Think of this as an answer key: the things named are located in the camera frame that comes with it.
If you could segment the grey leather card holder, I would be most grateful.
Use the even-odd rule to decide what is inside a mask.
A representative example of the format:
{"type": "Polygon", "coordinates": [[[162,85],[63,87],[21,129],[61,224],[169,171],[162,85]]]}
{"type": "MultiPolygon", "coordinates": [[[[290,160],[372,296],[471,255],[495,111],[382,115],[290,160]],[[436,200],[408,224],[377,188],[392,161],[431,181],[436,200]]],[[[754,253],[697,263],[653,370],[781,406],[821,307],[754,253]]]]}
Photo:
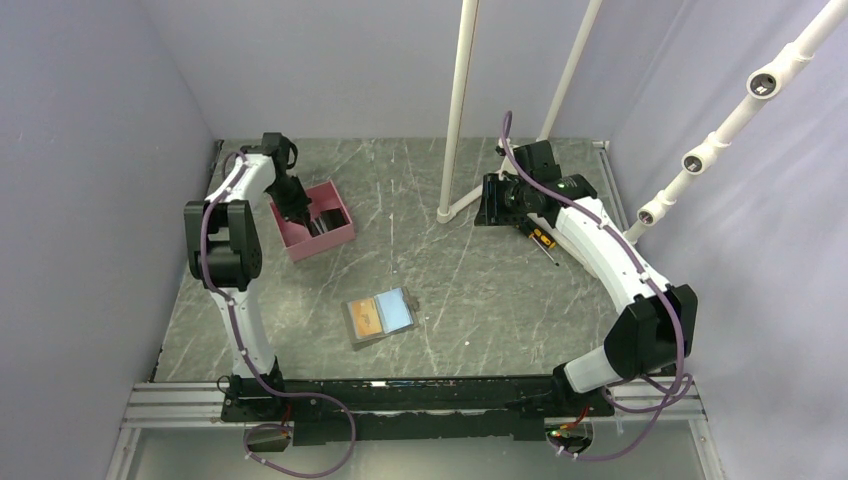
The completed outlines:
{"type": "Polygon", "coordinates": [[[358,338],[354,333],[349,304],[355,300],[342,302],[340,305],[343,323],[354,351],[361,350],[386,337],[401,334],[414,329],[418,323],[420,302],[406,287],[394,288],[379,294],[360,298],[373,297],[376,300],[382,322],[383,332],[365,338],[358,338]]]}

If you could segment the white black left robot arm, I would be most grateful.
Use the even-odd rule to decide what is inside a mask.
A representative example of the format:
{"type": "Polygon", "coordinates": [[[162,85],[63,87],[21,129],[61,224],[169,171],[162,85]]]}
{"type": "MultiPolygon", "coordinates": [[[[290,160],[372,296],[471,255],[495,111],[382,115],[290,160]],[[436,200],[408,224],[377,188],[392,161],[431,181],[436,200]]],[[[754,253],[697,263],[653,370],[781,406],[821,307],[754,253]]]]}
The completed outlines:
{"type": "Polygon", "coordinates": [[[288,137],[266,132],[258,144],[230,153],[221,184],[183,210],[190,273],[215,302],[232,349],[230,393],[248,396],[248,407],[264,420],[285,411],[288,394],[251,287],[263,262],[253,209],[268,196],[285,220],[309,226],[312,201],[292,172],[297,159],[288,137]]]}

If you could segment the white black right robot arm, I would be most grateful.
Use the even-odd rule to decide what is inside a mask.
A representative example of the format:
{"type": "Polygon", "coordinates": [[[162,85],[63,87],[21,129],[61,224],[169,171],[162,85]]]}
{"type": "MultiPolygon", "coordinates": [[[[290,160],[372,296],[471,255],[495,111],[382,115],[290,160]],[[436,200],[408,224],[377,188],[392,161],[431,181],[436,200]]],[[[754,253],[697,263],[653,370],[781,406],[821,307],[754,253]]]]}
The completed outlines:
{"type": "Polygon", "coordinates": [[[511,168],[484,175],[477,226],[516,226],[538,217],[566,239],[596,275],[617,319],[603,343],[553,373],[551,401],[574,415],[590,392],[634,380],[690,355],[698,298],[651,267],[611,221],[597,191],[580,174],[566,176],[548,141],[497,149],[511,168]]]}

